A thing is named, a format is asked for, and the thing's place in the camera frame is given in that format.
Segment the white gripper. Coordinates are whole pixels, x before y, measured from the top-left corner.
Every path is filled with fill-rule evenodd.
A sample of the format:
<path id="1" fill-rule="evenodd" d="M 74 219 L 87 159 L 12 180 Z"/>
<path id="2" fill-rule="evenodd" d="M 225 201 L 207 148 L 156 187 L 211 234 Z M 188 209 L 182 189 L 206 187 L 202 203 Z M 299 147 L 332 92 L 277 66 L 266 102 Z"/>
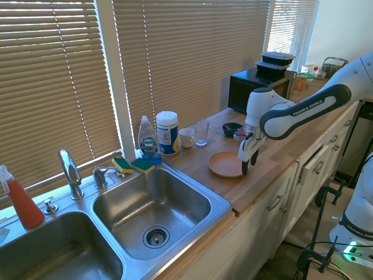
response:
<path id="1" fill-rule="evenodd" d="M 259 155 L 259 149 L 263 145 L 265 137 L 256 139 L 254 136 L 247 136 L 240 144 L 238 158 L 242 161 L 241 170 L 243 175 L 248 173 L 248 164 L 251 159 L 251 165 L 254 166 Z"/>

